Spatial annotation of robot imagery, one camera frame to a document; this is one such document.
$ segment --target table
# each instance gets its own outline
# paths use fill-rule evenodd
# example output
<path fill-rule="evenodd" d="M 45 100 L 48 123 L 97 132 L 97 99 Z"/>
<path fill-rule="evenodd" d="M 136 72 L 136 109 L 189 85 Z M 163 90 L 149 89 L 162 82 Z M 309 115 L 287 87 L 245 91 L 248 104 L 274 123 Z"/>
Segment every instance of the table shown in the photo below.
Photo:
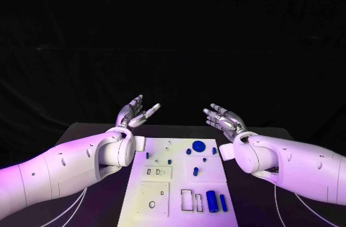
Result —
<path fill-rule="evenodd" d="M 104 133 L 114 124 L 74 123 L 64 133 L 57 145 Z M 283 128 L 250 127 L 250 131 L 260 135 L 293 140 Z M 215 139 L 218 146 L 230 143 L 222 131 L 211 126 L 179 126 L 179 125 L 142 125 L 133 130 L 133 135 L 147 138 L 196 138 Z M 235 160 L 224 161 L 228 189 L 232 198 L 234 211 L 238 226 L 271 227 L 283 226 L 274 199 L 274 185 L 245 173 Z M 80 209 L 67 226 L 111 227 L 117 226 L 123 201 L 126 197 L 131 166 L 111 174 L 106 179 L 87 189 L 85 198 Z M 44 201 L 0 220 L 2 227 L 25 226 L 39 227 L 49 222 L 72 205 L 81 195 Z M 323 203 L 302 197 L 312 209 L 336 225 L 346 227 L 346 206 Z M 281 218 L 287 227 L 315 226 L 330 227 L 307 209 L 294 193 L 277 188 L 277 204 Z M 75 207 L 51 224 L 49 227 L 61 227 L 68 221 Z"/>

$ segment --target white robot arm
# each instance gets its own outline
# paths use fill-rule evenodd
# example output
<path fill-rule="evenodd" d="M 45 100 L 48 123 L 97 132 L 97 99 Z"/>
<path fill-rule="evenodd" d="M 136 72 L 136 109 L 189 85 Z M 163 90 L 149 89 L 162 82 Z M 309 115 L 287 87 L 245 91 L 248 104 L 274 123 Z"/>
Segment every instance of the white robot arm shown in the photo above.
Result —
<path fill-rule="evenodd" d="M 25 207 L 75 194 L 127 167 L 146 137 L 133 136 L 160 108 L 142 113 L 143 95 L 121 109 L 116 127 L 106 133 L 57 145 L 38 157 L 0 170 L 0 220 Z"/>
<path fill-rule="evenodd" d="M 309 199 L 346 206 L 346 157 L 329 149 L 258 135 L 240 116 L 212 104 L 206 123 L 224 131 L 232 143 L 219 147 L 222 159 Z"/>

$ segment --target white cable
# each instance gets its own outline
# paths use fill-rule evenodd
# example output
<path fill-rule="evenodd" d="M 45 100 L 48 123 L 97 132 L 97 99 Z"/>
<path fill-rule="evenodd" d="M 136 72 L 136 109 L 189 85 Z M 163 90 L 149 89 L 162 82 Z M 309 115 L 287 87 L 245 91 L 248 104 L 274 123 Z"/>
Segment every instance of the white cable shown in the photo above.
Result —
<path fill-rule="evenodd" d="M 71 217 L 69 217 L 65 225 L 69 223 L 69 221 L 71 221 L 71 219 L 72 219 L 72 217 L 74 217 L 74 215 L 75 215 L 75 213 L 77 213 L 77 211 L 78 211 L 78 208 L 80 208 L 80 206 L 81 206 L 81 203 L 84 202 L 85 193 L 87 193 L 87 189 L 85 189 L 84 194 L 82 194 L 81 202 L 80 202 L 80 204 L 78 204 L 78 206 L 77 206 L 77 209 L 75 209 L 75 211 L 74 211 L 74 214 L 71 215 Z"/>
<path fill-rule="evenodd" d="M 320 217 L 332 226 L 339 227 L 336 224 L 333 224 L 332 222 L 329 222 L 315 211 L 313 209 L 309 207 L 309 205 L 306 204 L 306 202 L 302 200 L 302 198 L 299 197 L 299 195 L 296 194 L 299 200 L 302 201 L 302 203 L 304 204 L 304 206 L 310 209 L 310 211 L 317 215 L 317 217 Z"/>
<path fill-rule="evenodd" d="M 283 221 L 283 219 L 281 219 L 281 215 L 280 215 L 280 208 L 279 208 L 279 201 L 277 201 L 277 185 L 276 185 L 276 184 L 274 184 L 274 198 L 276 198 L 276 210 L 277 210 L 277 214 L 279 214 L 279 217 L 280 217 L 283 226 L 287 227 L 286 224 L 284 224 L 284 221 Z"/>
<path fill-rule="evenodd" d="M 77 204 L 78 200 L 81 199 L 81 197 L 82 197 L 82 195 L 84 195 L 85 192 L 87 192 L 87 188 L 84 189 L 84 191 L 82 191 L 82 193 L 81 193 L 77 201 L 75 201 L 74 204 L 69 206 L 69 208 L 61 213 L 61 215 L 59 215 L 54 220 L 51 220 L 48 223 L 45 223 L 41 227 L 48 226 L 52 222 L 55 222 L 55 221 L 62 217 L 62 215 L 64 215 L 64 214 L 71 210 L 71 208 L 75 206 L 75 204 Z"/>

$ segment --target black curtain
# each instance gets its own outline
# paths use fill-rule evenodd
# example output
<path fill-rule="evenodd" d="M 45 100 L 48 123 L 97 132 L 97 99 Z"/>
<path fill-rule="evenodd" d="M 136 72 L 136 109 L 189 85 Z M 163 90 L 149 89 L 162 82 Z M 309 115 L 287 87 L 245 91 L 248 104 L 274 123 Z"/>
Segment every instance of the black curtain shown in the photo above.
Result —
<path fill-rule="evenodd" d="M 346 155 L 345 0 L 5 0 L 2 167 L 75 122 L 206 125 L 215 103 L 251 127 Z"/>

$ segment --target task board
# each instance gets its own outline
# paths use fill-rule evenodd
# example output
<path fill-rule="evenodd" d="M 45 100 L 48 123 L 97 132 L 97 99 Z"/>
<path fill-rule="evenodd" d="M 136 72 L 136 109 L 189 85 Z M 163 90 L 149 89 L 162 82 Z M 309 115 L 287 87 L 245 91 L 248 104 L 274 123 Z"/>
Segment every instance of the task board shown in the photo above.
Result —
<path fill-rule="evenodd" d="M 205 144 L 202 152 L 193 150 L 195 141 Z M 208 191 L 215 191 L 218 212 L 209 212 Z M 117 226 L 238 226 L 215 139 L 146 138 L 146 150 L 134 155 Z"/>

